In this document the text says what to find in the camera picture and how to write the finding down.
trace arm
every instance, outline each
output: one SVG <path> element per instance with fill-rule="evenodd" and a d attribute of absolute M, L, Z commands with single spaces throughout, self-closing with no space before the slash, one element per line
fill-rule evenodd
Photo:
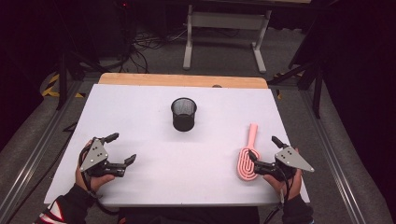
<path fill-rule="evenodd" d="M 296 174 L 289 180 L 292 186 L 290 188 L 290 195 L 283 207 L 283 223 L 285 224 L 311 224 L 314 223 L 312 218 L 313 209 L 305 204 L 300 195 L 302 185 L 302 171 L 297 169 Z M 286 193 L 285 182 L 277 181 L 271 175 L 264 175 L 263 178 L 274 188 L 277 195 L 280 195 L 280 190 Z"/>
<path fill-rule="evenodd" d="M 104 175 L 91 179 L 91 188 L 97 192 L 105 183 L 113 180 L 114 175 Z M 95 199 L 88 193 L 82 180 L 79 165 L 76 169 L 76 183 L 64 196 L 59 196 L 49 207 L 40 214 L 35 223 L 85 223 L 85 217 Z"/>
<path fill-rule="evenodd" d="M 85 223 L 88 208 L 94 203 L 94 198 L 85 189 L 75 184 L 68 193 L 59 196 L 40 214 L 35 223 Z"/>

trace white tabletop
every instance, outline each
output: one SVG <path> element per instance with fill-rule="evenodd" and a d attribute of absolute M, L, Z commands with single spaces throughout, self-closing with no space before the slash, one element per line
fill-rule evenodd
<path fill-rule="evenodd" d="M 198 109 L 186 133 L 172 125 L 171 104 L 189 97 Z M 107 206 L 261 205 L 277 203 L 274 190 L 258 176 L 238 178 L 238 153 L 257 123 L 255 148 L 262 161 L 274 161 L 277 136 L 289 143 L 270 90 L 200 87 L 93 86 L 75 133 L 44 203 L 73 186 L 78 154 L 88 140 L 120 133 L 105 144 L 110 162 L 136 154 L 124 177 L 101 187 Z M 303 184 L 302 196 L 309 202 Z"/>

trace pink object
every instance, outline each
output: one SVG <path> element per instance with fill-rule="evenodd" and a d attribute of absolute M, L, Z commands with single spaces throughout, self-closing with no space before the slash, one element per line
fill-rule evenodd
<path fill-rule="evenodd" d="M 251 150 L 256 155 L 257 159 L 260 159 L 259 152 L 257 152 L 254 148 L 254 141 L 256 140 L 257 129 L 257 124 L 250 124 L 247 146 L 242 148 L 242 150 L 239 152 L 237 172 L 239 174 L 239 177 L 241 177 L 243 180 L 253 180 L 257 177 L 257 175 L 253 172 L 254 163 L 248 157 L 248 151 Z"/>

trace aluminum rail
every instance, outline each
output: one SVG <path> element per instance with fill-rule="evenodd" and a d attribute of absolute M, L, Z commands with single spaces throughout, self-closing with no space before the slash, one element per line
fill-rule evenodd
<path fill-rule="evenodd" d="M 341 196 L 343 197 L 344 203 L 346 204 L 346 209 L 351 217 L 353 223 L 360 224 L 366 223 L 364 216 L 356 202 L 355 196 L 353 195 L 352 189 L 349 185 L 347 177 L 345 176 L 343 169 L 335 156 L 334 149 L 328 138 L 328 135 L 320 121 L 317 119 L 312 109 L 312 99 L 308 91 L 300 91 L 303 98 L 304 105 L 307 108 L 309 116 L 315 126 L 318 136 L 323 144 L 323 153 L 327 163 L 332 170 L 332 175 L 335 179 L 338 189 L 340 190 Z"/>
<path fill-rule="evenodd" d="M 6 198 L 0 205 L 0 223 L 5 224 L 12 214 L 14 208 L 16 207 L 23 191 L 25 190 L 27 184 L 29 183 L 31 177 L 33 176 L 35 169 L 40 163 L 44 153 L 47 150 L 47 147 L 54 135 L 55 129 L 58 127 L 58 124 L 61 118 L 64 115 L 67 107 L 70 105 L 70 102 L 73 100 L 73 96 L 76 95 L 78 89 L 81 85 L 80 81 L 74 81 L 72 85 L 70 85 L 69 95 L 67 97 L 67 101 L 64 103 L 64 106 L 60 110 L 55 111 L 53 117 L 51 118 L 49 125 L 46 130 L 42 134 L 39 139 L 37 145 L 33 149 L 32 154 L 29 159 L 26 161 L 24 166 L 21 168 L 18 176 L 12 185 L 10 191 L 8 192 Z"/>

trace metal stand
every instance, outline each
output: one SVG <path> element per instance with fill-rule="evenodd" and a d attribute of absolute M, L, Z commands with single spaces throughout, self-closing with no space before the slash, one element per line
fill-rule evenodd
<path fill-rule="evenodd" d="M 110 73 L 110 71 L 108 71 L 98 63 L 93 63 L 84 56 L 74 51 L 63 52 L 59 59 L 60 96 L 56 110 L 60 110 L 64 103 L 67 101 L 67 71 L 69 71 L 73 79 L 82 80 L 84 78 L 85 74 L 82 70 L 82 67 L 79 65 L 80 62 L 87 64 L 90 68 L 100 73 Z"/>
<path fill-rule="evenodd" d="M 209 13 L 193 12 L 192 5 L 189 5 L 189 14 L 187 17 L 187 43 L 184 53 L 183 69 L 191 68 L 192 55 L 192 27 L 211 27 L 211 28 L 229 28 L 244 30 L 259 30 L 259 36 L 256 42 L 251 44 L 253 53 L 256 58 L 257 66 L 261 73 L 265 73 L 265 65 L 262 59 L 260 47 L 265 35 L 265 31 L 270 20 L 271 10 L 267 10 L 265 15 L 243 15 L 228 13 Z"/>
<path fill-rule="evenodd" d="M 304 91 L 308 90 L 309 86 L 315 80 L 314 99 L 313 99 L 312 108 L 314 110 L 317 119 L 320 119 L 319 104 L 320 104 L 323 74 L 320 69 L 319 62 L 306 63 L 301 66 L 298 66 L 280 77 L 276 77 L 272 80 L 267 81 L 267 84 L 276 85 L 279 82 L 284 81 L 290 77 L 293 77 L 301 72 L 304 72 L 304 74 L 297 83 L 297 87 L 299 88 L 299 90 L 304 90 Z"/>

